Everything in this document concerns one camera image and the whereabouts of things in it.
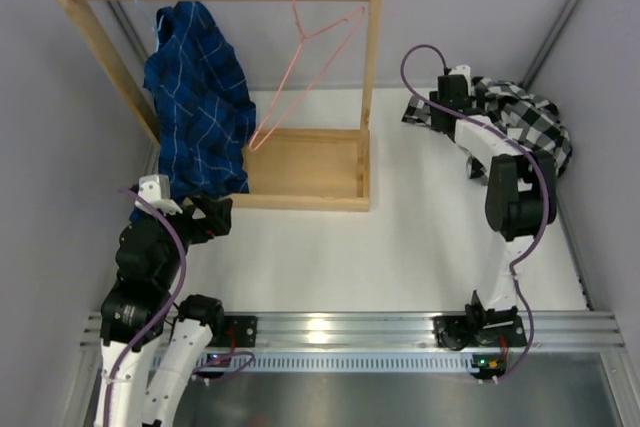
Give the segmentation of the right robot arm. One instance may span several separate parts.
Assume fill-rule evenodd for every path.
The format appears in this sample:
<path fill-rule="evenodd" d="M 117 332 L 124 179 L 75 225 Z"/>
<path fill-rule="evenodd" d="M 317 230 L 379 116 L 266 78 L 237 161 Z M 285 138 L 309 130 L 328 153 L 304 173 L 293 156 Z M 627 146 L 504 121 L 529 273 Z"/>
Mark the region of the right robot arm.
<path fill-rule="evenodd" d="M 445 71 L 429 100 L 432 127 L 469 155 L 469 175 L 485 170 L 484 213 L 493 232 L 487 273 L 460 319 L 439 319 L 438 341 L 451 350 L 497 346 L 503 340 L 523 346 L 527 340 L 518 309 L 528 303 L 519 270 L 556 215 L 554 159 L 510 139 L 476 108 L 465 74 Z"/>

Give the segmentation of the black white checkered shirt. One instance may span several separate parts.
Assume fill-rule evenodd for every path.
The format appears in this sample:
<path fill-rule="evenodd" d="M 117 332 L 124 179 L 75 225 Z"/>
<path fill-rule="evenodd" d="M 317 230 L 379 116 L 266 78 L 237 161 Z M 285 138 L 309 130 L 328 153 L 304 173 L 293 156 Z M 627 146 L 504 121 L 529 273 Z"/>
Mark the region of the black white checkered shirt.
<path fill-rule="evenodd" d="M 474 77 L 471 99 L 482 115 L 511 139 L 530 150 L 544 150 L 555 162 L 556 175 L 565 174 L 573 146 L 558 107 L 549 99 L 530 94 L 510 81 Z"/>

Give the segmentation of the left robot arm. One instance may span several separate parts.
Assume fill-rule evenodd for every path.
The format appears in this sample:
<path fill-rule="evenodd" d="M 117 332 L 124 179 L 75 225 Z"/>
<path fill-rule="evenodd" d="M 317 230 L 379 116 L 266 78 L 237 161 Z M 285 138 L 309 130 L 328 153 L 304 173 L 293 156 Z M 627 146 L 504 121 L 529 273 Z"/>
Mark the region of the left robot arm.
<path fill-rule="evenodd" d="M 101 306 L 97 426 L 170 426 L 205 346 L 223 340 L 224 308 L 195 294 L 179 303 L 170 345 L 152 366 L 186 278 L 186 254 L 231 230 L 231 199 L 200 196 L 174 215 L 139 213 L 121 233 L 116 281 Z"/>

